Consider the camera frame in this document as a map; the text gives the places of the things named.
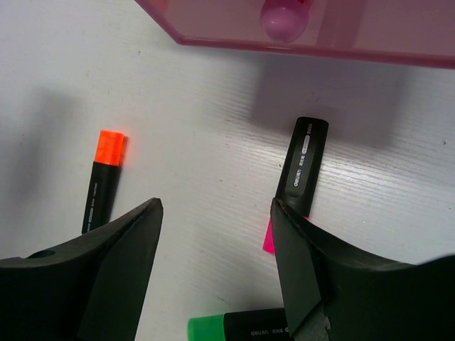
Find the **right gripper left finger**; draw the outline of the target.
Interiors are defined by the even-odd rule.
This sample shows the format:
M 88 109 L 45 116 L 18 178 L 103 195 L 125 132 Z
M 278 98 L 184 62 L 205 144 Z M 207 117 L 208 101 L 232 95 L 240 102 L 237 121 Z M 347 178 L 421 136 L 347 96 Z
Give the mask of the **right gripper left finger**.
M 152 198 L 26 258 L 1 260 L 2 340 L 133 340 L 164 210 Z

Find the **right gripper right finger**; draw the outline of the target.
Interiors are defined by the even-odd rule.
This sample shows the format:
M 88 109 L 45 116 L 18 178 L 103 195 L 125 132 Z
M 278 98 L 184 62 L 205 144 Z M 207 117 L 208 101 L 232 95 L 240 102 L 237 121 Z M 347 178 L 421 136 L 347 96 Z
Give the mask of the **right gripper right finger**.
M 413 265 L 359 249 L 273 199 L 272 234 L 297 340 L 453 340 L 454 257 Z

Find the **orange cap highlighter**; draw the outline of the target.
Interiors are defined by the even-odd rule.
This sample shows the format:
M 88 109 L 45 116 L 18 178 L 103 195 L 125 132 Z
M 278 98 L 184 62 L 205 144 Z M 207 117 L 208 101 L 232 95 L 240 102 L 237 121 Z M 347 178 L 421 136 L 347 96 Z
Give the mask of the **orange cap highlighter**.
M 109 222 L 126 145 L 127 137 L 124 134 L 100 131 L 82 220 L 83 234 Z

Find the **pink small drawer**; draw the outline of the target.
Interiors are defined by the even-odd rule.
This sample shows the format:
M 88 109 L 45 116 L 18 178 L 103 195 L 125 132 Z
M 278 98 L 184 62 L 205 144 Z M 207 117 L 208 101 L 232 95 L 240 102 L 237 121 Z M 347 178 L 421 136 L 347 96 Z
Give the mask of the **pink small drawer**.
M 140 1 L 178 44 L 454 67 L 453 1 Z

